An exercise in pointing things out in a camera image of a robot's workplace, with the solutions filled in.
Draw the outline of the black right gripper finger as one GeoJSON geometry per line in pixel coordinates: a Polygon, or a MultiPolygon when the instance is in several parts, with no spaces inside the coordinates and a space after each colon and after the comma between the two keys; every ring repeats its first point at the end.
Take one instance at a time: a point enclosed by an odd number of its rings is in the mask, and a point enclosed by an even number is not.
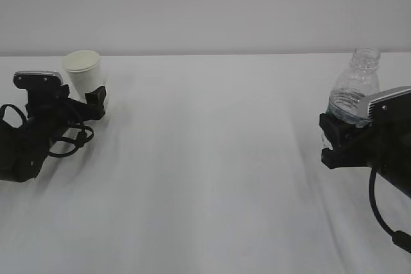
{"type": "Polygon", "coordinates": [[[347,143],[356,131],[354,124],[346,123],[327,113],[319,115],[319,126],[333,149],[337,149],[347,143]]]}

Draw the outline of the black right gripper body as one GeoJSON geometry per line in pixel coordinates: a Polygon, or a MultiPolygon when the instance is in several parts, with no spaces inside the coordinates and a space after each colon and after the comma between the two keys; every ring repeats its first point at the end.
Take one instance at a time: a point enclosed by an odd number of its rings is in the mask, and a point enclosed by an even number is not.
{"type": "Polygon", "coordinates": [[[410,165],[410,123],[369,124],[356,128],[353,137],[337,149],[324,148],[321,162],[329,169],[410,165]]]}

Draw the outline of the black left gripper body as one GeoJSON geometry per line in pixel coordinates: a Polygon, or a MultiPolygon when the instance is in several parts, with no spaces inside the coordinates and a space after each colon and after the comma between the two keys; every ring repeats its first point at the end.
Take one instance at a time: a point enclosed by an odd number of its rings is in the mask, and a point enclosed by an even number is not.
{"type": "Polygon", "coordinates": [[[61,133],[68,128],[82,131],[89,129],[87,121],[100,120],[105,107],[88,107],[85,103],[71,99],[67,84],[55,90],[26,90],[28,102],[26,133],[61,133]]]}

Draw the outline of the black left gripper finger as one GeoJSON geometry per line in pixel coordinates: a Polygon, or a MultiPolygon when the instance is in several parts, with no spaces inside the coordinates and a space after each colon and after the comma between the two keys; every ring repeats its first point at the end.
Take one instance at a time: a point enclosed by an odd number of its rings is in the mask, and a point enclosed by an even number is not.
{"type": "Polygon", "coordinates": [[[85,104],[88,107],[103,107],[107,91],[105,86],[99,86],[92,92],[85,93],[85,104]]]}

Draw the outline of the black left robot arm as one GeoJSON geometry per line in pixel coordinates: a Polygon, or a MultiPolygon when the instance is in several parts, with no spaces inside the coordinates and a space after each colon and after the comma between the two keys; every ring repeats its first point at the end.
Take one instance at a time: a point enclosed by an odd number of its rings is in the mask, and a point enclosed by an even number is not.
{"type": "Polygon", "coordinates": [[[27,95],[27,114],[1,106],[1,180],[25,182],[37,177],[46,158],[73,155],[94,137],[85,122],[105,115],[104,86],[87,93],[85,103],[69,97],[68,85],[27,95]]]}

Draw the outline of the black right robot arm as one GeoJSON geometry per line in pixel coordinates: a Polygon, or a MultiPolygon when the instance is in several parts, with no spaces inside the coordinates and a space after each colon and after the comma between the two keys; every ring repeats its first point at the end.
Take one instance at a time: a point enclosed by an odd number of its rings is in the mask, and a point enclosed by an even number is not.
{"type": "Polygon", "coordinates": [[[373,122],[358,128],[323,113],[319,126],[331,144],[321,152],[325,166],[374,167],[386,181],[410,196],[410,121],[373,122]]]}

